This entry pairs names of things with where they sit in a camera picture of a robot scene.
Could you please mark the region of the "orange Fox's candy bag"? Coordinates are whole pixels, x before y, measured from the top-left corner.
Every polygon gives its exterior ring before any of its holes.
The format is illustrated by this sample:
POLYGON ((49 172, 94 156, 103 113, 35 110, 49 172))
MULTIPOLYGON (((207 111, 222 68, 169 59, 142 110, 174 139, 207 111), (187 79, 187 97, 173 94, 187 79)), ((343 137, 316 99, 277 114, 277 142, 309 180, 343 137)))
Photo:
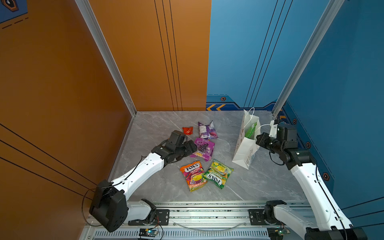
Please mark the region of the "orange Fox's candy bag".
POLYGON ((193 162, 180 168, 186 179, 190 192, 200 189, 208 182, 204 178, 204 169, 200 161, 193 162))

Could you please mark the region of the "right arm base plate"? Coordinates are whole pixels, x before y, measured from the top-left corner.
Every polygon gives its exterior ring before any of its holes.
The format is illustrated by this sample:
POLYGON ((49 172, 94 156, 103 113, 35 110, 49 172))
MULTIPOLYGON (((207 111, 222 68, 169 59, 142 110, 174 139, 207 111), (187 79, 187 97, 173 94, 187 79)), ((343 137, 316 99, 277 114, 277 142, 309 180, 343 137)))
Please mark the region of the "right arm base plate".
POLYGON ((252 226, 285 226, 283 222, 275 218, 273 213, 266 213, 264 209, 249 209, 248 213, 252 226))

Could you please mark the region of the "white paper gift bag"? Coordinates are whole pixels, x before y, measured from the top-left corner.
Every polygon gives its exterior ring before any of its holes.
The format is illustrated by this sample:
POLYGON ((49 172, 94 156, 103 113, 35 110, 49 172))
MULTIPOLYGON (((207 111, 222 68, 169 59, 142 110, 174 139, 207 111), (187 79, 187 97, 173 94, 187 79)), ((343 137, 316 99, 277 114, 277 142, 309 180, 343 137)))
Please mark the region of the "white paper gift bag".
POLYGON ((261 134, 262 127, 270 126, 270 124, 262 125, 260 118, 255 115, 255 108, 244 110, 240 134, 235 147, 235 153, 232 162, 249 170, 254 159, 254 154, 259 150, 260 146, 256 144, 256 136, 261 134), (257 123, 257 130, 254 139, 245 137, 246 131, 253 123, 257 123))

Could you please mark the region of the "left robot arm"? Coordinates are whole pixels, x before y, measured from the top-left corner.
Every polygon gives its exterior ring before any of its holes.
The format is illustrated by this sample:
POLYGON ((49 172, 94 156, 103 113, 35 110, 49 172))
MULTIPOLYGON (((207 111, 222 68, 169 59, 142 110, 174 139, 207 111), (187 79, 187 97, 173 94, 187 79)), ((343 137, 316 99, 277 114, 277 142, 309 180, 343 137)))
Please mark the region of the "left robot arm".
POLYGON ((132 202, 129 198, 152 175, 166 165, 190 156, 197 149, 194 141, 185 141, 184 136, 163 141, 124 175, 111 182, 101 181, 95 189, 89 213, 110 233, 126 221, 151 224, 156 216, 156 206, 146 199, 132 202))

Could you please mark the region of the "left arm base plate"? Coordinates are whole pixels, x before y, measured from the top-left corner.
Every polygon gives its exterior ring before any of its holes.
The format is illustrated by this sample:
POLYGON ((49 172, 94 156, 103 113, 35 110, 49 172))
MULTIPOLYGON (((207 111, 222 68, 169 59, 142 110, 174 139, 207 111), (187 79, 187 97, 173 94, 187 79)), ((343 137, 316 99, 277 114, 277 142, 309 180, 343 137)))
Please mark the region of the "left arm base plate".
POLYGON ((134 220, 129 221, 129 226, 155 226, 160 224, 161 226, 168 226, 170 220, 170 210, 169 209, 157 209, 154 215, 154 218, 151 221, 146 220, 134 220))

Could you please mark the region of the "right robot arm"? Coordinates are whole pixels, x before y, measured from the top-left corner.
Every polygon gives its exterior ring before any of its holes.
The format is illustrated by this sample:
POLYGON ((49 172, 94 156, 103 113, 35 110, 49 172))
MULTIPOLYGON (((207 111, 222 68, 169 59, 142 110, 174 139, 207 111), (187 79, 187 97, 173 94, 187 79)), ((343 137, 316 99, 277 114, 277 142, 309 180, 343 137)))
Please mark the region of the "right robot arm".
POLYGON ((268 201, 264 218, 268 224, 281 224, 304 240, 366 240, 362 228, 355 228, 339 208, 322 181, 317 163, 311 153, 297 147, 290 136, 272 138, 268 133, 256 137, 258 146, 278 154, 282 164, 300 184, 315 216, 310 222, 284 201, 268 201))

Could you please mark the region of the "green chips bag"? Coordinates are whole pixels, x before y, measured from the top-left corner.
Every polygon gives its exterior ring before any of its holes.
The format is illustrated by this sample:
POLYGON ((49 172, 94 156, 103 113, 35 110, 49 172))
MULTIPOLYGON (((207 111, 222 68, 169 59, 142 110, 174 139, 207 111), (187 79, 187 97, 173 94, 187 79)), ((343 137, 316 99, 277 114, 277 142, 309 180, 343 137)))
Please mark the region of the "green chips bag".
POLYGON ((254 139, 255 137, 255 132, 257 130, 257 123, 253 123, 251 127, 246 131, 245 137, 248 139, 254 139))

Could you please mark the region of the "magenta raisin snack pouch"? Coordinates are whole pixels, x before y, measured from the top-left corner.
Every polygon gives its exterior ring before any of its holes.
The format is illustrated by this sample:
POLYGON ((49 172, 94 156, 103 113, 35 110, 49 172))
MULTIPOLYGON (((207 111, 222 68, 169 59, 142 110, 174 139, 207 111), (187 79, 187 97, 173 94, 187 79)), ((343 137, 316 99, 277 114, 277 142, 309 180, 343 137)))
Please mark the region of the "magenta raisin snack pouch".
POLYGON ((212 159, 215 143, 210 140, 196 138, 195 144, 197 146, 197 151, 190 155, 191 158, 200 157, 206 162, 209 162, 212 159))

